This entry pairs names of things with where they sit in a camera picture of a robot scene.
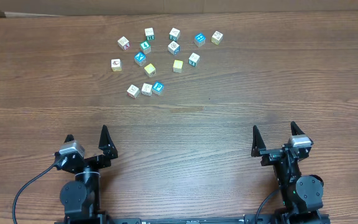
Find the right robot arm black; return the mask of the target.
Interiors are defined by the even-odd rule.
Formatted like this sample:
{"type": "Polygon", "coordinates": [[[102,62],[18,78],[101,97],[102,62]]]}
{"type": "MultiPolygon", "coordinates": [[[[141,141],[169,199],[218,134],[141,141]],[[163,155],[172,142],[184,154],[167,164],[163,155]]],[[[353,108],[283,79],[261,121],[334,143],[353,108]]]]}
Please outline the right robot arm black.
{"type": "Polygon", "coordinates": [[[277,193],[282,195],[283,208],[269,216],[269,223],[329,223],[327,215],[322,216],[324,182],[317,175],[302,175],[298,163],[309,157],[313,146],[310,139],[292,121],[291,136],[279,149],[267,149],[257,126],[252,128],[252,157],[260,157],[262,166],[273,166],[278,189],[270,193],[260,204],[254,217],[259,221],[264,205],[277,193]]]}

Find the cream block green R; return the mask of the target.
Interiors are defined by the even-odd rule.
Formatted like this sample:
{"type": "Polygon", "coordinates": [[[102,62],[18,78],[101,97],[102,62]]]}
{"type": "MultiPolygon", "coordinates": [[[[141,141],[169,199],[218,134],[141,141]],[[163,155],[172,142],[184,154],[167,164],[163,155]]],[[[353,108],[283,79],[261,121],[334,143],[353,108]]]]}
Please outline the cream block green R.
{"type": "Polygon", "coordinates": [[[152,96],[152,85],[144,83],[141,89],[143,95],[152,96]]]}

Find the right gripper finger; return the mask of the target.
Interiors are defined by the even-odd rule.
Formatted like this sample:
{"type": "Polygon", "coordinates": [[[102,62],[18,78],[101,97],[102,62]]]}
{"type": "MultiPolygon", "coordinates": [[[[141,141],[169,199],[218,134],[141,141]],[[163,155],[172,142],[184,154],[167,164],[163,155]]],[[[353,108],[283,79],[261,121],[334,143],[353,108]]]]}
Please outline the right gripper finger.
{"type": "Polygon", "coordinates": [[[290,123],[290,127],[291,127],[292,136],[304,135],[304,132],[299,128],[299,126],[294,121],[290,123]]]}
{"type": "Polygon", "coordinates": [[[266,150],[265,143],[262,139],[260,131],[256,125],[252,128],[252,149],[251,149],[251,156],[252,157],[260,157],[260,153],[266,150]]]}

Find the cream block red edge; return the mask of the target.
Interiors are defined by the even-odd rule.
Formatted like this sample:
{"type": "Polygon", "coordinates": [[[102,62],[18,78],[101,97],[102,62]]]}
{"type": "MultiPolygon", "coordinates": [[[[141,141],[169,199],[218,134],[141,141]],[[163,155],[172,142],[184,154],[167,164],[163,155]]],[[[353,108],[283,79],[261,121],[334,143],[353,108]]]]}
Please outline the cream block red edge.
{"type": "Polygon", "coordinates": [[[136,99],[139,94],[140,94],[140,89],[138,87],[136,87],[135,85],[131,85],[127,89],[127,95],[133,99],[136,99]]]}

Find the blue P block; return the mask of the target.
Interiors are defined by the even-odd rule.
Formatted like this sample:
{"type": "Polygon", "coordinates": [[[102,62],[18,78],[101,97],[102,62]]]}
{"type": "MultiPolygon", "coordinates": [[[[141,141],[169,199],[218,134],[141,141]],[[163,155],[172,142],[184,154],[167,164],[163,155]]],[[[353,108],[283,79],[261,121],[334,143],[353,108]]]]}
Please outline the blue P block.
{"type": "Polygon", "coordinates": [[[155,82],[153,87],[152,87],[152,92],[155,93],[156,95],[161,95],[163,93],[164,90],[164,84],[160,83],[160,82],[155,82]]]}

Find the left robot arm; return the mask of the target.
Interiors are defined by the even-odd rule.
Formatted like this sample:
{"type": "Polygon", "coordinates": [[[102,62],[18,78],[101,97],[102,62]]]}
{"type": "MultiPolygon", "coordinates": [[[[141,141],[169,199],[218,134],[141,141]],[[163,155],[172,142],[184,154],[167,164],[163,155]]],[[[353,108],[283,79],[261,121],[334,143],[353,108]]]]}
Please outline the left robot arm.
{"type": "Polygon", "coordinates": [[[60,201],[65,209],[64,223],[111,222],[107,212],[101,210],[99,171],[110,167],[111,161],[118,158],[118,153],[105,125],[101,130],[98,148],[102,154],[86,158],[84,147],[69,134],[55,153],[53,166],[75,176],[60,191],[60,201]]]}

